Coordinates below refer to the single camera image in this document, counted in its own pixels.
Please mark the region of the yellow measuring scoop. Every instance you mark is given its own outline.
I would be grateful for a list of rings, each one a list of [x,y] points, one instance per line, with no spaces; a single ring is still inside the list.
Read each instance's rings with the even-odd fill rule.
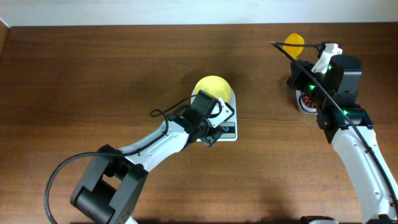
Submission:
[[[304,38],[297,34],[293,33],[290,34],[285,42],[285,44],[289,45],[284,45],[282,48],[295,60],[297,60],[297,57],[301,54],[303,51],[303,47],[298,47],[297,45],[303,45],[305,43]]]

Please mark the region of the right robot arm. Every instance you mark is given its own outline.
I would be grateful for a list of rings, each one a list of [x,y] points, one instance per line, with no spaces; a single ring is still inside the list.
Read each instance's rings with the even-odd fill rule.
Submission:
[[[363,223],[397,223],[397,182],[376,139],[374,124],[356,103],[361,61],[335,55],[325,73],[292,60],[289,87],[306,93],[317,104],[317,123],[347,170],[361,207]]]

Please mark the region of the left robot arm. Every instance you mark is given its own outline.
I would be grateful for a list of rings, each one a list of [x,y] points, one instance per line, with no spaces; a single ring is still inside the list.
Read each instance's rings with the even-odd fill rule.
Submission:
[[[132,213],[151,170],[163,160],[201,141],[212,146],[223,134],[221,123],[234,115],[222,98],[205,91],[190,96],[190,105],[150,112],[163,116],[158,129],[118,150],[101,147],[75,187],[70,203],[95,223],[135,223]]]

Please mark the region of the white digital kitchen scale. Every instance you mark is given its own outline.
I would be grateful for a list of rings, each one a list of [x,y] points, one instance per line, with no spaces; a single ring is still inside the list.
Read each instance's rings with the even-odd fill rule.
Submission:
[[[219,99],[214,96],[209,95],[207,92],[200,90],[198,94],[194,94],[192,91],[193,98],[191,99],[191,105],[189,107],[190,111],[195,115],[194,124],[197,126],[195,128],[193,139],[196,142],[200,142],[197,138],[199,136],[199,127],[203,122],[209,122],[209,118],[214,118],[216,112],[213,111],[217,105],[221,105]],[[236,123],[222,123],[221,125],[224,133],[221,135],[217,142],[233,142],[238,138],[238,120]]]

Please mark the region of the pale yellow bowl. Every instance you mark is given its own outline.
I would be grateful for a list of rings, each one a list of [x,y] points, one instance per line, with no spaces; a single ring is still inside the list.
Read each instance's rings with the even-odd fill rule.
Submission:
[[[232,96],[232,88],[229,83],[219,76],[207,76],[198,81],[194,88],[194,94],[202,90],[216,99],[222,98],[224,102],[229,102]]]

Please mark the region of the red beans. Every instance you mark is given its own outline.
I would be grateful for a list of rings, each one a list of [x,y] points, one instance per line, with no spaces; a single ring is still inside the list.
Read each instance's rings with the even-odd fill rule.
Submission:
[[[310,108],[310,109],[317,108],[317,104],[314,101],[312,101],[306,93],[301,92],[300,99],[301,99],[303,106],[306,106],[307,108]]]

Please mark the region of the clear plastic container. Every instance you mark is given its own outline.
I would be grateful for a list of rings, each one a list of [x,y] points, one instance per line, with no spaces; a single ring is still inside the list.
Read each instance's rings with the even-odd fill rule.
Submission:
[[[295,91],[298,110],[303,114],[317,115],[317,109],[310,109],[310,108],[307,108],[306,106],[302,105],[302,102],[300,99],[301,92],[302,91],[299,91],[299,90]]]

